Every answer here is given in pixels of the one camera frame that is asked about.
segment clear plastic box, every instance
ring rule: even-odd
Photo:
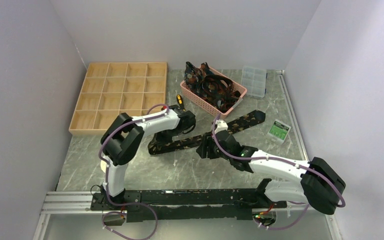
[[[246,94],[262,98],[266,94],[266,78],[266,70],[244,66],[241,85],[247,89]]]

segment wooden compartment box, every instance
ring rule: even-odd
[[[121,113],[146,115],[165,103],[166,62],[89,64],[69,127],[73,135],[102,135]],[[159,112],[154,109],[150,114]]]

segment white wall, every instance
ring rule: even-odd
[[[86,64],[285,69],[320,0],[51,0]]]
[[[48,0],[0,0],[0,240],[32,239],[84,73]]]
[[[309,155],[347,183],[344,239],[384,239],[384,0],[322,0],[285,72]]]

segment table surface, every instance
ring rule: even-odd
[[[228,78],[240,83],[242,70],[218,70]],[[278,119],[290,126],[289,108],[276,72],[267,71],[266,95],[264,98],[245,95],[243,101],[226,117],[232,121],[253,110],[266,113],[264,123],[234,134],[242,145],[257,147],[281,157],[304,160],[298,144],[297,134],[291,130],[282,145],[276,145],[266,138],[271,125]],[[180,83],[183,70],[170,70],[167,74],[166,103],[176,104],[176,95],[181,94]],[[208,132],[214,117],[184,98],[185,108],[196,116],[196,128],[191,133],[175,138],[184,139]],[[256,188],[263,178],[273,178],[261,173],[236,170],[222,158],[200,159],[196,148],[177,150],[159,155],[149,155],[147,145],[152,136],[142,140],[136,157],[130,161],[125,174],[125,188],[130,190],[159,189],[223,189]],[[62,167],[57,191],[88,191],[93,185],[100,185],[104,173],[100,168],[98,151],[100,135],[73,136]]]

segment perforated basket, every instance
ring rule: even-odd
[[[227,76],[216,71],[214,68],[210,67],[210,69],[214,74],[227,78]],[[209,104],[208,102],[206,102],[205,100],[203,100],[202,98],[197,96],[195,93],[191,92],[191,90],[189,90],[188,86],[186,86],[185,81],[182,81],[180,83],[180,87],[181,87],[182,95],[184,95],[186,98],[190,99],[193,103],[200,106],[207,113],[209,113],[213,116],[217,116],[217,114],[221,114],[220,118],[224,119],[225,117],[227,117],[227,115],[229,115],[233,111],[233,109],[235,109],[238,106],[239,103],[242,102],[244,95],[247,93],[247,89],[245,87],[243,87],[242,85],[240,85],[239,83],[237,83],[233,80],[232,80],[232,82],[234,84],[234,89],[240,92],[240,97],[237,100],[237,102],[229,110],[227,110],[227,112],[225,112],[225,113],[219,111],[216,107],[212,106],[211,104]]]

